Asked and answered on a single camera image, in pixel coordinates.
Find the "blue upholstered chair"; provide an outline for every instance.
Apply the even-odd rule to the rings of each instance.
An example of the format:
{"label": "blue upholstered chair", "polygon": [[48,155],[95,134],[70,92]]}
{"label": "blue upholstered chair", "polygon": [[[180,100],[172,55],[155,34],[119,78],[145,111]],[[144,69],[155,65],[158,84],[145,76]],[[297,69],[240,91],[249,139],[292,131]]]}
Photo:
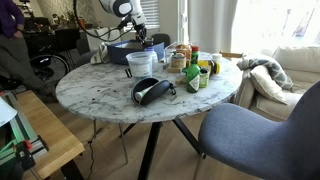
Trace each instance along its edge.
{"label": "blue upholstered chair", "polygon": [[214,107],[202,122],[199,143],[205,155],[259,178],[320,179],[320,81],[283,122],[233,104]]}

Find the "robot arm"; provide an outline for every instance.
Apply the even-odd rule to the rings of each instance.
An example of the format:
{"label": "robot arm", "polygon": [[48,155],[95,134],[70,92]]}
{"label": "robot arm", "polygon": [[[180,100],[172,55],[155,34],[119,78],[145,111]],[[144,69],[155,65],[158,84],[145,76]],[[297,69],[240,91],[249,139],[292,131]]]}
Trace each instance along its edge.
{"label": "robot arm", "polygon": [[128,22],[132,22],[134,29],[137,32],[137,38],[144,43],[146,37],[145,22],[146,18],[142,12],[140,0],[99,0],[103,9],[117,17],[126,17],[120,24],[119,29],[122,29]]}

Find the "green bottle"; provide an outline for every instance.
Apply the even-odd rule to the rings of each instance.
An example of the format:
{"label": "green bottle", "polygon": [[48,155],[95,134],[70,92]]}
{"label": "green bottle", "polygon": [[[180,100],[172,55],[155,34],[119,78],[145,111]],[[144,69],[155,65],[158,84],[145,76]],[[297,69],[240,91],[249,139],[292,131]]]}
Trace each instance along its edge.
{"label": "green bottle", "polygon": [[198,66],[199,47],[192,46],[191,65],[187,69],[187,91],[196,93],[200,85],[200,68]]}

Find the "wooden floor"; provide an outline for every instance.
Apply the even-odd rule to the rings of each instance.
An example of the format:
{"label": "wooden floor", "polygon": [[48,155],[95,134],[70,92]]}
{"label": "wooden floor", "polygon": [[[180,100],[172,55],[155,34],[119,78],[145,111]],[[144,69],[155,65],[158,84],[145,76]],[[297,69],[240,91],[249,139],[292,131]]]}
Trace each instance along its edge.
{"label": "wooden floor", "polygon": [[[47,103],[54,114],[68,127],[85,146],[83,156],[75,159],[82,175],[90,173],[91,150],[88,141],[93,135],[93,121],[76,116],[58,103]],[[184,118],[183,121],[197,137],[205,113]],[[138,124],[126,136],[125,144],[129,163],[125,156],[117,124],[98,123],[103,128],[93,140],[94,166],[92,180],[134,180],[137,179],[151,124]],[[149,173],[150,180],[191,180],[198,154],[171,121],[163,123]],[[60,180],[60,171],[51,180]],[[256,180],[258,178],[241,173],[214,159],[206,158],[199,171],[199,180]]]}

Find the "person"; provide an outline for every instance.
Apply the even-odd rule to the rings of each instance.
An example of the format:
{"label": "person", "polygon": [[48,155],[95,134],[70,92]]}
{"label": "person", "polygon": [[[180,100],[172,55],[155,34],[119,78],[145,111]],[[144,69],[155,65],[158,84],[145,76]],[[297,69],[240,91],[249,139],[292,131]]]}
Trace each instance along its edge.
{"label": "person", "polygon": [[54,85],[42,81],[31,67],[23,38],[24,22],[21,10],[12,0],[0,1],[0,67],[27,88],[56,98]]}

